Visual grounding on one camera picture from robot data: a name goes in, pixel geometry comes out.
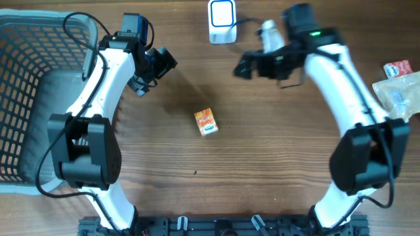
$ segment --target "gray bin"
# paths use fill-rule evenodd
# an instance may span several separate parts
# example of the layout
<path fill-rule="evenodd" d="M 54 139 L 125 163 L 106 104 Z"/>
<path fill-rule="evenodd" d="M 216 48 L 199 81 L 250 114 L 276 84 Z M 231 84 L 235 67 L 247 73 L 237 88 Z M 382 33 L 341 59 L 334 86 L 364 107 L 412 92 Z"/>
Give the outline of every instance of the gray bin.
<path fill-rule="evenodd" d="M 49 144 L 47 121 L 65 113 L 93 70 L 93 52 L 62 29 L 69 12 L 0 10 L 0 193 L 38 195 L 35 169 Z M 72 16 L 67 28 L 96 46 L 98 30 L 87 16 Z M 64 184 L 51 154 L 40 175 L 46 191 Z"/>

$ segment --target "basket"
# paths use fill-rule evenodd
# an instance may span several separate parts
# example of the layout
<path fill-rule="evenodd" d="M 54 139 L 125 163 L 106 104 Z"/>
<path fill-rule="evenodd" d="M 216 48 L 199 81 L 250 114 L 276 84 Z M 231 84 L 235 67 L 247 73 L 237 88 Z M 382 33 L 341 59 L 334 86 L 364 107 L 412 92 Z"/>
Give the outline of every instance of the basket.
<path fill-rule="evenodd" d="M 38 195 L 35 169 L 49 144 L 47 121 L 65 113 L 90 76 L 93 52 L 62 29 L 68 12 L 0 10 L 0 193 Z M 66 27 L 96 46 L 96 24 L 73 16 Z M 40 181 L 46 191 L 64 182 L 54 174 L 51 154 Z"/>

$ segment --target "gray basket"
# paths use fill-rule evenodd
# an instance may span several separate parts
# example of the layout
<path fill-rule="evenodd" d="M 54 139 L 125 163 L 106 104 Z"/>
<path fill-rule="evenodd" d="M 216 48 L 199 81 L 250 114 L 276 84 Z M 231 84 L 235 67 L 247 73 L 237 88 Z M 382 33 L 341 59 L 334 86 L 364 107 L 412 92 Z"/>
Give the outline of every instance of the gray basket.
<path fill-rule="evenodd" d="M 37 195 L 34 176 L 49 144 L 47 121 L 65 113 L 85 86 L 93 69 L 90 50 L 62 30 L 69 12 L 0 10 L 0 193 Z M 73 16 L 67 28 L 96 46 L 96 24 Z M 56 178 L 51 154 L 41 169 L 41 184 L 52 191 Z"/>

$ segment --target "wood surface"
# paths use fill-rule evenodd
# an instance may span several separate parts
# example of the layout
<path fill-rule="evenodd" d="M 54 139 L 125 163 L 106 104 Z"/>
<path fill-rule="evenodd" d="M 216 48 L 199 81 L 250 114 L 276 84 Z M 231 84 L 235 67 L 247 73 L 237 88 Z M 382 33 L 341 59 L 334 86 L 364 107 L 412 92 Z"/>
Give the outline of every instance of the wood surface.
<path fill-rule="evenodd" d="M 284 33 L 280 13 L 297 2 L 237 1 L 237 13 L 275 19 Z M 321 25 L 341 30 L 369 88 L 385 78 L 383 62 L 408 59 L 414 70 L 420 68 L 420 2 L 312 3 Z M 233 77 L 241 54 L 209 42 L 206 1 L 7 7 L 84 11 L 110 31 L 120 28 L 124 12 L 140 12 L 154 25 L 154 46 L 166 46 L 178 60 L 146 96 L 126 88 L 117 111 L 120 179 L 141 216 L 305 214 L 326 192 L 339 133 L 316 85 L 308 81 L 280 90 L 268 79 Z M 240 28 L 241 47 L 260 47 L 257 28 Z M 213 110 L 220 130 L 201 137 L 194 113 L 205 108 Z M 358 210 L 368 215 L 372 235 L 420 234 L 418 116 L 411 118 L 411 129 L 394 206 L 383 210 L 364 203 Z M 373 196 L 385 202 L 387 191 Z M 0 235 L 75 235 L 77 221 L 95 215 L 84 197 L 0 195 Z"/>

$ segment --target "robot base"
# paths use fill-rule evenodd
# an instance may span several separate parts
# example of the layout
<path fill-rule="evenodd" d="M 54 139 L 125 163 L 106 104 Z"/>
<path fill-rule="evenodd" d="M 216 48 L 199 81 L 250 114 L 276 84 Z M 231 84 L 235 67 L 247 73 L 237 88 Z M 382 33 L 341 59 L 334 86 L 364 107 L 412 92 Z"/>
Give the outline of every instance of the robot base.
<path fill-rule="evenodd" d="M 288 215 L 279 218 L 262 218 L 269 236 L 306 236 L 304 225 L 306 216 Z M 187 230 L 177 230 L 178 219 L 166 217 L 140 217 L 134 230 L 126 235 L 139 236 L 261 236 L 250 218 L 189 218 Z M 113 230 L 100 226 L 100 218 L 79 221 L 78 236 L 117 235 Z M 328 236 L 369 236 L 368 219 L 364 215 L 352 216 L 341 232 Z"/>

